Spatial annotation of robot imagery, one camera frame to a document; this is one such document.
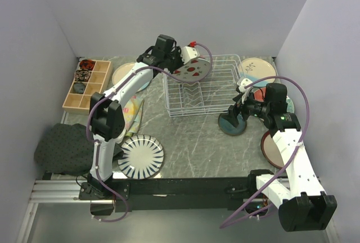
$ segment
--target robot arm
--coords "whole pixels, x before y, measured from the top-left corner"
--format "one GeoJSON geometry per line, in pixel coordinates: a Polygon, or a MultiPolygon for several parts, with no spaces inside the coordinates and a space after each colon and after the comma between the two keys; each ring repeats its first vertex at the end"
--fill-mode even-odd
{"type": "Polygon", "coordinates": [[[116,89],[140,68],[155,66],[168,69],[173,73],[181,66],[199,57],[200,53],[197,49],[188,46],[178,47],[173,38],[160,35],[155,46],[150,47],[144,54],[140,55],[133,69],[121,81],[103,94],[95,93],[91,97],[90,106],[92,109],[98,101],[116,92],[103,105],[99,106],[92,116],[91,131],[94,134],[94,139],[100,141],[100,143],[95,143],[94,146],[93,164],[90,170],[93,180],[96,181],[97,179],[96,170],[98,170],[102,181],[106,181],[112,176],[115,143],[121,142],[126,132],[122,107],[144,84],[150,82],[159,72],[153,69],[142,70],[133,76],[119,91],[116,91],[116,89]],[[100,150],[98,165],[96,165],[98,146],[100,146],[100,150]]]}
{"type": "MultiPolygon", "coordinates": [[[[279,209],[280,223],[285,231],[325,229],[337,203],[334,196],[326,195],[311,166],[305,146],[303,143],[298,144],[302,131],[296,115],[286,111],[286,86],[267,84],[264,102],[259,102],[251,93],[251,87],[245,89],[250,83],[252,81],[249,79],[238,83],[237,91],[240,94],[233,99],[236,103],[230,106],[224,118],[235,127],[240,113],[244,120],[250,115],[263,119],[281,153],[283,163],[290,160],[295,147],[299,146],[295,158],[286,168],[290,190],[275,179],[262,193],[279,209]]],[[[273,178],[268,172],[253,176],[256,183],[253,188],[256,190],[273,178]]]]}

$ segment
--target gray fabric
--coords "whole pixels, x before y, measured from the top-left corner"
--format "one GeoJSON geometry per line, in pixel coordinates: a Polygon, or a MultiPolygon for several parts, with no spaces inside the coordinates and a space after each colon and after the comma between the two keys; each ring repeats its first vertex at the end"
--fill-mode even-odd
{"type": "MultiPolygon", "coordinates": [[[[40,140],[34,160],[46,171],[79,176],[91,169],[94,144],[86,138],[81,124],[56,124],[40,140]]],[[[121,152],[115,144],[114,156],[121,152]]]]}

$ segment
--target metal frame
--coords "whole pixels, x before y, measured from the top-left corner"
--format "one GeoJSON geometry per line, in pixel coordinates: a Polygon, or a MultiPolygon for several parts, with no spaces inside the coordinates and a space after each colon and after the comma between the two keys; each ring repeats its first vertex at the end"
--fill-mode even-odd
{"type": "Polygon", "coordinates": [[[32,230],[38,205],[38,203],[29,203],[28,208],[26,209],[24,220],[22,221],[22,225],[19,230],[19,235],[17,236],[16,243],[27,243],[30,231],[32,230]]]}
{"type": "Polygon", "coordinates": [[[213,58],[210,74],[200,82],[180,83],[163,75],[165,108],[170,117],[218,114],[233,104],[236,82],[245,76],[244,71],[239,71],[239,65],[242,70],[240,57],[217,55],[213,58]]]}
{"type": "Polygon", "coordinates": [[[29,203],[67,204],[67,203],[112,203],[112,200],[79,200],[80,186],[75,180],[36,180],[29,203]]]}

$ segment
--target red clip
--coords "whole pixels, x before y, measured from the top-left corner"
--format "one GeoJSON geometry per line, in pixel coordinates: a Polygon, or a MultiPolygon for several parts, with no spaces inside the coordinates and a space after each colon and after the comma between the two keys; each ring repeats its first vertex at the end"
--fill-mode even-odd
{"type": "Polygon", "coordinates": [[[194,48],[196,46],[196,42],[191,42],[188,46],[194,48]]]}

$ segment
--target white plate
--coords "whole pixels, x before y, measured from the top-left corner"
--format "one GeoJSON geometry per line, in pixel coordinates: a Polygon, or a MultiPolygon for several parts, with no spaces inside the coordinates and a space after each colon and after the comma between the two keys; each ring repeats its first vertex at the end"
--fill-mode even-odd
{"type": "MultiPolygon", "coordinates": [[[[116,85],[121,79],[123,79],[125,77],[125,75],[127,75],[131,69],[134,67],[135,62],[132,63],[126,63],[124,65],[121,65],[120,67],[118,67],[113,75],[112,75],[112,84],[116,85]]],[[[137,92],[142,91],[143,89],[145,89],[150,82],[147,82],[146,84],[144,84],[137,92]]]]}
{"type": "Polygon", "coordinates": [[[179,77],[179,79],[185,80],[187,83],[192,83],[204,79],[208,75],[210,68],[208,60],[198,58],[176,70],[174,75],[179,77]]]}
{"type": "MultiPolygon", "coordinates": [[[[244,70],[246,77],[252,80],[253,82],[267,76],[276,75],[276,71],[274,67],[269,62],[266,62],[265,60],[262,60],[260,58],[256,58],[256,57],[247,58],[241,62],[241,66],[242,69],[244,70]]],[[[242,73],[240,66],[238,66],[238,70],[239,72],[242,73]]],[[[274,81],[275,78],[268,79],[255,84],[255,86],[266,87],[267,83],[272,83],[274,81]]]]}
{"type": "Polygon", "coordinates": [[[160,170],[164,161],[163,146],[149,135],[136,135],[126,140],[121,148],[124,155],[118,160],[118,164],[129,178],[151,177],[160,170]]]}

